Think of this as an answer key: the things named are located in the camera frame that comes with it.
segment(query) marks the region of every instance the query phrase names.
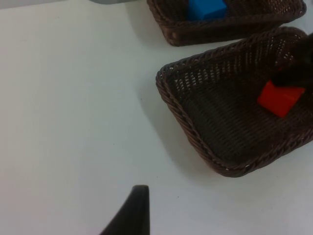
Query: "white table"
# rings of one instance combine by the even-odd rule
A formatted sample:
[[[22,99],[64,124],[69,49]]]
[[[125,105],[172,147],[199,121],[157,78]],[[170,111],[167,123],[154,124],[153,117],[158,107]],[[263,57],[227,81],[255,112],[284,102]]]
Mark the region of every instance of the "white table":
[[[136,184],[152,235],[312,234],[313,144],[225,178],[158,94],[163,65],[228,43],[168,45],[145,0],[3,9],[0,31],[1,235],[97,235]]]

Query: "gray object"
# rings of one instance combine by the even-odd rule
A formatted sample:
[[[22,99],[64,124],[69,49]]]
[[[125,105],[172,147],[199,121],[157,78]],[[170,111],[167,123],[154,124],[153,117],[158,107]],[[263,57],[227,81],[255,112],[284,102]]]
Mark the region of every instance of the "gray object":
[[[0,9],[49,3],[55,1],[64,1],[64,0],[0,0]]]
[[[116,4],[116,3],[135,1],[135,0],[91,0],[91,1],[95,3],[99,3],[99,4]]]

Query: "brown wicker basket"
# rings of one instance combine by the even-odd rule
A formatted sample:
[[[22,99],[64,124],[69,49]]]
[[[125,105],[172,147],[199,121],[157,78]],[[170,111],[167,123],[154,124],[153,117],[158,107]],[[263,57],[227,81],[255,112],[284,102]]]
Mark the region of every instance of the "brown wicker basket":
[[[156,76],[162,99],[190,143],[218,173],[240,177],[313,140],[313,90],[286,118],[257,103],[289,49],[307,35],[281,27],[164,66]]]
[[[227,17],[187,21],[188,0],[147,0],[164,37],[173,46],[246,38],[291,22],[306,12],[302,0],[224,0]]]

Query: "blue cube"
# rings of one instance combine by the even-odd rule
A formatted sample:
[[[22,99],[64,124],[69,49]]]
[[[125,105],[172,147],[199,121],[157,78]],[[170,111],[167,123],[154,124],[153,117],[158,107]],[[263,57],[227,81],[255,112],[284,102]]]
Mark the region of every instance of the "blue cube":
[[[190,21],[214,20],[225,17],[227,10],[223,0],[189,0]]]

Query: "red block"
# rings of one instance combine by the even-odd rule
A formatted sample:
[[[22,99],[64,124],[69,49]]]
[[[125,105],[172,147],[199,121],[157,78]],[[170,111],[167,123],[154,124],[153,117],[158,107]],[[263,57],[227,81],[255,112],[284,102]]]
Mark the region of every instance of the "red block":
[[[258,98],[258,103],[277,116],[285,117],[297,103],[305,88],[276,87],[269,81]]]

